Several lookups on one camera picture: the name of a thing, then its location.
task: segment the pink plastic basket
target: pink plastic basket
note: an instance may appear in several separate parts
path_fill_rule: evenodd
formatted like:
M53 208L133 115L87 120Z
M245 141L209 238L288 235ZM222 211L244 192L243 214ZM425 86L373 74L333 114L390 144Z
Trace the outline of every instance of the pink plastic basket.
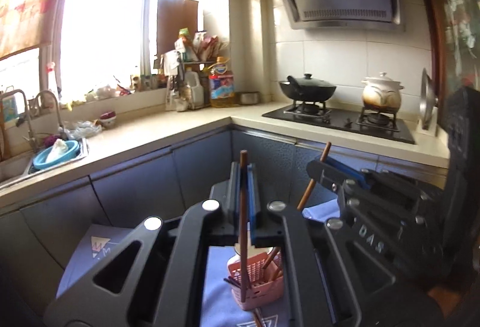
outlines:
M261 253L247 259L247 270L250 278L251 289L247 289L245 302L241 302L241 291L239 288L233 288L232 294L238 306L244 311L261 307L274 302L283 295L283 276L275 281L269 282L270 277L281 266L280 254L274 261L268 265L267 269L262 269L263 263L267 259L267 253ZM228 266L230 276L234 277L238 283L242 283L240 275L240 262L234 262Z

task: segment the beige countertop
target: beige countertop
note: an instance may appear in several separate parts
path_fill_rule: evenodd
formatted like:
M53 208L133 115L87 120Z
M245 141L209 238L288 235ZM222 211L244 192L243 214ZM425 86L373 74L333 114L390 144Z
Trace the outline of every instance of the beige countertop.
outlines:
M407 122L407 125L412 130L416 145L262 117L265 112L282 106L285 104L267 103L183 113L161 112L121 123L88 139L89 155L86 158L1 190L0 208L231 123L320 143L330 141L334 146L448 168L449 150L445 144L438 138L416 133L414 123Z

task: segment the white ceramic pot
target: white ceramic pot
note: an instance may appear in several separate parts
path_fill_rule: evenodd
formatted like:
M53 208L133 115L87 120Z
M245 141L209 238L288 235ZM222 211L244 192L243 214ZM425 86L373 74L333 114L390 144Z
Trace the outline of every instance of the white ceramic pot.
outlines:
M402 105L400 90L404 87L380 73L380 77L367 77L362 81L365 88L362 93L363 105L366 108L396 113Z

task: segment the blue tablecloth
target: blue tablecloth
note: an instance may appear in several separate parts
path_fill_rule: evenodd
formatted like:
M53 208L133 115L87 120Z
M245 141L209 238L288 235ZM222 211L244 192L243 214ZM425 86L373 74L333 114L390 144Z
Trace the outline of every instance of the blue tablecloth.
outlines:
M338 217L336 200L304 209L303 216L318 221ZM105 255L131 229L92 224L73 253L58 286L57 297L61 296L83 274ZM251 312L242 311L231 293L231 287L223 281L229 275L228 260L235 255L233 247L210 247L203 287L202 327L255 327ZM262 307L266 327L287 327L288 307L285 298Z

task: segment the faucet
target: faucet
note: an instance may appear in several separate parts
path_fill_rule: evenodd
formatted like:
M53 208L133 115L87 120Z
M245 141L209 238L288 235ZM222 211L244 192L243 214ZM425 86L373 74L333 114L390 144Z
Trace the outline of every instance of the faucet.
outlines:
M25 115L27 117L27 123L28 123L28 139L27 140L28 140L28 143L30 143L30 147L32 148L33 152L37 152L38 151L37 136L35 135L35 131L33 131L33 128L32 128L32 119L30 117L30 112L28 111L27 97L23 92L23 90L15 89L12 91L8 91L6 93L1 93L0 100L4 99L5 97L10 97L11 95L14 95L16 93L20 93L23 96L23 103L25 104Z
M57 111L58 131L59 131L60 136L63 140L68 140L67 134L65 133L65 127L63 126L62 118L60 117L59 102L57 100L57 97L55 97L55 95L51 91L40 91L37 94L37 96L35 97L35 99L33 100L33 107L38 105L38 98L43 94L48 94L51 98L53 98L53 101L55 103L55 110Z

